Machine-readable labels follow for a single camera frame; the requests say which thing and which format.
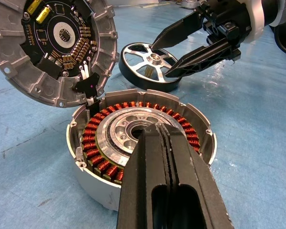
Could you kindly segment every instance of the robotic arm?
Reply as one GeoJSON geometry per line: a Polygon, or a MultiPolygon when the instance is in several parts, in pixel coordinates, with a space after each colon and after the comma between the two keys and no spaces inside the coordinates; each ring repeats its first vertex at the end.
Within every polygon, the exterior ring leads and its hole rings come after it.
{"type": "Polygon", "coordinates": [[[286,0],[206,0],[185,18],[165,28],[152,49],[173,47],[203,28],[209,46],[184,55],[166,77],[184,77],[222,60],[238,60],[242,42],[258,39],[267,25],[286,22],[286,0]]]}

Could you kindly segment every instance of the black circuit board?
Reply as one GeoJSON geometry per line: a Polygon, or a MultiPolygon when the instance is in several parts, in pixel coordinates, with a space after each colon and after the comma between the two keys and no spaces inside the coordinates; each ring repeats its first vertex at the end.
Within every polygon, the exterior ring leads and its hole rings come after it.
{"type": "Polygon", "coordinates": [[[21,20],[26,36],[21,47],[35,66],[53,78],[58,79],[64,71],[69,76],[78,75],[83,61],[93,59],[91,47],[96,45],[90,23],[93,11],[84,0],[28,0],[24,8],[27,15],[28,8],[36,2],[38,7],[33,13],[30,11],[30,18],[21,20]],[[45,8],[50,12],[40,23],[38,18],[45,8]]]}

